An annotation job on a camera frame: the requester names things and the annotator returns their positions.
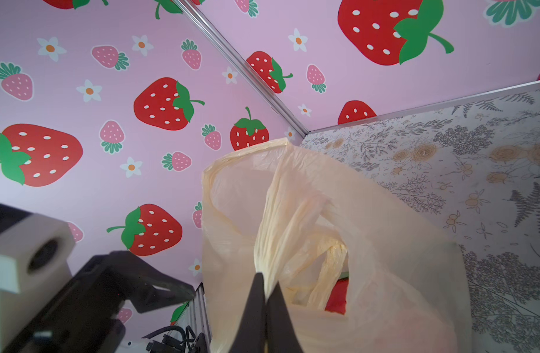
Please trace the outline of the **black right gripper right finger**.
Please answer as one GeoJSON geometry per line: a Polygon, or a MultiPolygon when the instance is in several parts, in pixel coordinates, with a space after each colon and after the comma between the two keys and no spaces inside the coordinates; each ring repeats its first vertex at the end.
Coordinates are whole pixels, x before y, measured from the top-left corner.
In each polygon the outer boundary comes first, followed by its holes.
{"type": "Polygon", "coordinates": [[[303,353],[279,283],[266,303],[266,347],[269,353],[303,353]]]}

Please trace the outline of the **translucent orange plastic bag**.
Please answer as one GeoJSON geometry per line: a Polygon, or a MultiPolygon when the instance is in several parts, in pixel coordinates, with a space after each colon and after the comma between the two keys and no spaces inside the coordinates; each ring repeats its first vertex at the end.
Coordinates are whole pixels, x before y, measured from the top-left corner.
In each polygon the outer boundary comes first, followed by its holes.
{"type": "Polygon", "coordinates": [[[304,352],[471,352],[459,246],[349,166],[286,139],[202,175],[202,270],[213,352],[228,352],[256,273],[280,284],[304,352]],[[346,313],[325,310],[349,278],[346,313]]]}

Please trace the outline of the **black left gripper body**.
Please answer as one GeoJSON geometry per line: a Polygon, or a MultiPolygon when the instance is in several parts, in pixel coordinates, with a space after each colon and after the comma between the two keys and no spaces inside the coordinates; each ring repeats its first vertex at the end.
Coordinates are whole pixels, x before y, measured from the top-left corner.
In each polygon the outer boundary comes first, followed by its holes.
{"type": "Polygon", "coordinates": [[[144,352],[148,338],[128,341],[118,318],[125,302],[138,313],[189,302],[192,285],[129,251],[97,255],[21,325],[4,352],[144,352]]]}

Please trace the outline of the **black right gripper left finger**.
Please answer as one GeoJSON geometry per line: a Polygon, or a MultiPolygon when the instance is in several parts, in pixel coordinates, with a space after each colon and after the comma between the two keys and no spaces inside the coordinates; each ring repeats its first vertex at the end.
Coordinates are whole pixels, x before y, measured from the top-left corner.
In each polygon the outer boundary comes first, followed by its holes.
{"type": "Polygon", "coordinates": [[[265,349],[265,291],[262,273],[256,273],[243,316],[229,353],[262,353],[265,349]]]}

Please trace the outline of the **fake red dragon fruit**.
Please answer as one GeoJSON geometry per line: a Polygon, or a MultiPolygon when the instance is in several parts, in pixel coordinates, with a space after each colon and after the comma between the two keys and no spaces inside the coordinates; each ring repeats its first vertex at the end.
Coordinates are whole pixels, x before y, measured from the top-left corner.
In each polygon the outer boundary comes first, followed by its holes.
{"type": "Polygon", "coordinates": [[[346,295],[349,286],[349,278],[339,279],[326,304],[325,310],[330,313],[339,313],[344,315],[346,313],[346,295]]]}

